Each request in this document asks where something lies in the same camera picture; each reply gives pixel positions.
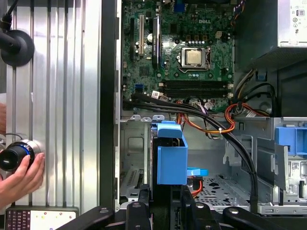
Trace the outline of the person hand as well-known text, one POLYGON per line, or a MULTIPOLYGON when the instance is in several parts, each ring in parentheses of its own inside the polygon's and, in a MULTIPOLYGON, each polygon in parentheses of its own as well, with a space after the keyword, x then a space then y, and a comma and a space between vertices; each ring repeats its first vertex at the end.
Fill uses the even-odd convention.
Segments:
POLYGON ((36 191, 43 183, 45 155, 39 153, 30 164, 30 157, 25 156, 14 174, 0 180, 0 208, 19 200, 36 191))
POLYGON ((6 105, 0 103, 0 133, 6 133, 6 105))

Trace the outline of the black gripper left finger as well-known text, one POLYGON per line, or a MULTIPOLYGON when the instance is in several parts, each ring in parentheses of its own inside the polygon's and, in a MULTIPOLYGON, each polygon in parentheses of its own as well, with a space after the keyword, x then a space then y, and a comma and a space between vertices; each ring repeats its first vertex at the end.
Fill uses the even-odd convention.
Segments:
POLYGON ((97 206, 59 227, 60 230, 150 230, 150 187, 140 187, 138 201, 129 202, 124 209, 114 211, 97 206))

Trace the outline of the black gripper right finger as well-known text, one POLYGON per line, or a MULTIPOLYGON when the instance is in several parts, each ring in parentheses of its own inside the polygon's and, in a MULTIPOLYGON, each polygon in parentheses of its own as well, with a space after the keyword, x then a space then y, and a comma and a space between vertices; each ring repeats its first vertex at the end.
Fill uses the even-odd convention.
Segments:
POLYGON ((240 207, 227 207, 220 215, 196 202, 189 188, 181 189, 181 223, 184 230, 282 230, 271 221, 240 207))

